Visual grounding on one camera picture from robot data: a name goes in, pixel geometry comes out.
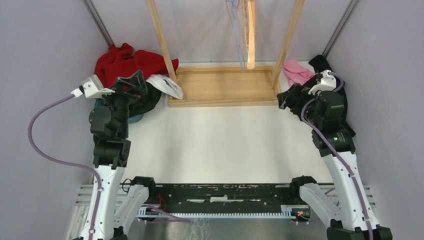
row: pink cloth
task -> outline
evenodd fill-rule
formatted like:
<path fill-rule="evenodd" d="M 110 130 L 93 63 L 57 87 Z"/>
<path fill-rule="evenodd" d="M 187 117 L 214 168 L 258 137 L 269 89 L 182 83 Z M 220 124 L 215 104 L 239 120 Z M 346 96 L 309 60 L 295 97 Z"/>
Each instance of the pink cloth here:
<path fill-rule="evenodd" d="M 289 87 L 295 83 L 303 85 L 315 75 L 309 69 L 301 66 L 296 59 L 284 61 L 282 72 L 288 78 Z"/>

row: wooden base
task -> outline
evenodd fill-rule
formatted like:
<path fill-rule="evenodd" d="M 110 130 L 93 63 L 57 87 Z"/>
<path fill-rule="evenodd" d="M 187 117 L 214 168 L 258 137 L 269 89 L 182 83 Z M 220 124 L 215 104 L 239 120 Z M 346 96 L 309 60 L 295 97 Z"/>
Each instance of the wooden base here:
<path fill-rule="evenodd" d="M 169 97 L 170 107 L 275 106 L 273 66 L 256 66 L 242 72 L 236 66 L 179 67 L 177 84 L 182 100 Z"/>

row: white table surface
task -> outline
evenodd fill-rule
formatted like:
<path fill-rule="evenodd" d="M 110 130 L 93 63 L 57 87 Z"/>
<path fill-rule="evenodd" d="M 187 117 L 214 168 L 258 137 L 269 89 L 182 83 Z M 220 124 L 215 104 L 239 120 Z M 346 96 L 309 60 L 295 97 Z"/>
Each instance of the white table surface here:
<path fill-rule="evenodd" d="M 301 65 L 312 67 L 307 62 Z M 281 73 L 281 90 L 287 90 Z M 129 125 L 131 149 L 122 179 L 156 183 L 289 183 L 302 175 L 332 183 L 311 129 L 277 106 L 169 107 Z"/>

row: red cloth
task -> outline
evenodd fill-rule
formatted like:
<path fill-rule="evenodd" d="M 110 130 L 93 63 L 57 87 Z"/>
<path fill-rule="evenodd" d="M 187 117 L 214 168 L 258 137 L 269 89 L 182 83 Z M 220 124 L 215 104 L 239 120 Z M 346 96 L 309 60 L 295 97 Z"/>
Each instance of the red cloth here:
<path fill-rule="evenodd" d="M 109 52 L 101 56 L 95 65 L 94 73 L 100 79 L 105 88 L 115 83 L 118 77 L 127 78 L 137 70 L 143 71 L 144 80 L 152 74 L 168 74 L 167 66 L 162 55 L 138 50 L 133 53 L 133 47 L 127 43 L 121 47 L 114 45 L 109 47 Z M 173 70 L 178 68 L 178 59 L 172 60 Z"/>

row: gray wall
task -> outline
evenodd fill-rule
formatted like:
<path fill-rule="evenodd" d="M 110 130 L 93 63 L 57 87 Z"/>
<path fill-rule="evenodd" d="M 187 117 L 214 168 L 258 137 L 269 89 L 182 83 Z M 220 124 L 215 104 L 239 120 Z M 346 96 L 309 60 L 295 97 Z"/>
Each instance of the gray wall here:
<path fill-rule="evenodd" d="M 90 174 L 39 156 L 27 127 L 93 74 L 107 46 L 80 0 L 2 1 L 0 33 L 0 238 L 63 239 Z M 92 106 L 78 98 L 46 112 L 34 125 L 36 143 L 58 159 L 90 164 Z"/>
<path fill-rule="evenodd" d="M 92 0 L 116 45 L 161 53 L 144 0 Z M 225 0 L 155 0 L 169 54 L 182 63 L 238 62 Z M 258 0 L 256 61 L 275 61 L 294 0 Z M 305 1 L 287 59 L 310 60 L 325 48 L 349 0 Z"/>
<path fill-rule="evenodd" d="M 382 225 L 394 239 L 422 239 L 424 1 L 361 1 L 329 62 L 347 81 L 359 169 Z"/>

